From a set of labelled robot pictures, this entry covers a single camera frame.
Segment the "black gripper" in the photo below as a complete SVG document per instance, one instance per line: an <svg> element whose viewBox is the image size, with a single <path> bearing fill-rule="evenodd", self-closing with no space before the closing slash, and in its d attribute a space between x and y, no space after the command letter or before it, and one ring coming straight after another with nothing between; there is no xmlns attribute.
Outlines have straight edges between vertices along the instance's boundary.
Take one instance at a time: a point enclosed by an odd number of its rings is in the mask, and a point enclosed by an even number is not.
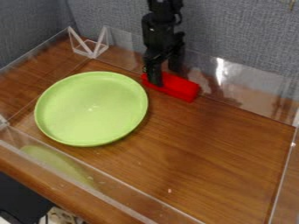
<svg viewBox="0 0 299 224"><path fill-rule="evenodd" d="M174 15L157 16L153 12L141 18L144 51L144 72L150 84L161 87L162 72L161 64L168 61L168 69L182 74L184 62L184 32L174 31L174 26L181 21Z"/></svg>

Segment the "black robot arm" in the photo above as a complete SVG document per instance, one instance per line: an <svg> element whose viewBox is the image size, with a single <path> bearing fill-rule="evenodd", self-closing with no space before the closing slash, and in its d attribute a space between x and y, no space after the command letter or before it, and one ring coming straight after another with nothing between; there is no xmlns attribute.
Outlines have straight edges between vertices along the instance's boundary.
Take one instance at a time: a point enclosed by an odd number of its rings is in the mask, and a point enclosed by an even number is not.
<svg viewBox="0 0 299 224"><path fill-rule="evenodd" d="M161 87L161 64L168 61L168 68L178 72L184 55L184 32L173 27L182 22L182 0L146 0L148 10L141 18L144 51L144 72L150 84Z"/></svg>

